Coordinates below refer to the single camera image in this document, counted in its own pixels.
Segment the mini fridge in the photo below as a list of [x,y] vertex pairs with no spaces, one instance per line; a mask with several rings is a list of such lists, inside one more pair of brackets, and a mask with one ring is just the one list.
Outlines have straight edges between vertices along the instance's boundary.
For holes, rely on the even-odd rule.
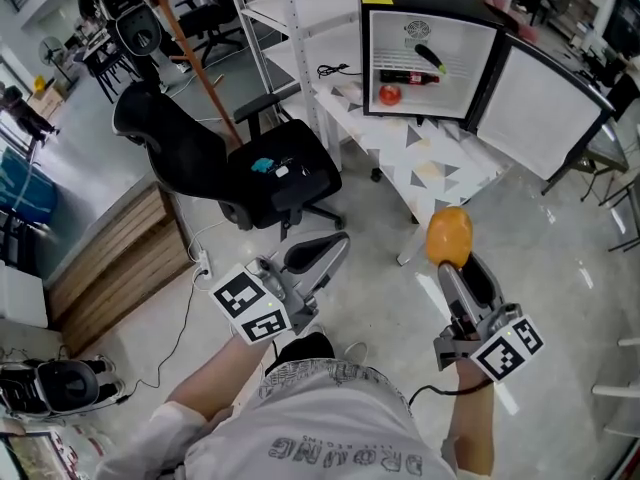
[[458,121],[543,179],[610,116],[606,99],[481,0],[360,0],[360,29],[365,115]]

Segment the blue object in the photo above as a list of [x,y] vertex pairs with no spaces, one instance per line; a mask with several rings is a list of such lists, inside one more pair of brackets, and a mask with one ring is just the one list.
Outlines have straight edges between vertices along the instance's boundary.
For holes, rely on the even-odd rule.
[[0,160],[0,209],[29,224],[48,224],[58,201],[55,184],[13,149]]
[[271,169],[272,165],[273,160],[271,160],[271,158],[259,158],[251,166],[251,170],[253,172],[261,172],[265,174],[269,169]]

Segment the red apple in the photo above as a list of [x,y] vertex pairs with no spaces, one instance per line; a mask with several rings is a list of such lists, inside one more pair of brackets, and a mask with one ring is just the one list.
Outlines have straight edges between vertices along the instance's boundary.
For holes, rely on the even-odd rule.
[[395,105],[402,99],[402,92],[395,85],[383,85],[380,87],[380,101],[385,105]]

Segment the power strip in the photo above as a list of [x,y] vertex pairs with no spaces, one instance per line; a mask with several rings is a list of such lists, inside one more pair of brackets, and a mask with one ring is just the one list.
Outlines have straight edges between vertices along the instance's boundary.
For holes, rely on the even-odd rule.
[[213,278],[213,272],[211,271],[211,263],[209,263],[209,254],[207,251],[200,251],[198,254],[198,265],[202,272],[202,278],[205,281],[210,281]]

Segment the yellow label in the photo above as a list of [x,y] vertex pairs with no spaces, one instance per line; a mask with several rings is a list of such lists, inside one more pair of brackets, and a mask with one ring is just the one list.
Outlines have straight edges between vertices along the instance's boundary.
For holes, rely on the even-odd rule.
[[362,0],[363,4],[384,4],[393,5],[393,0]]

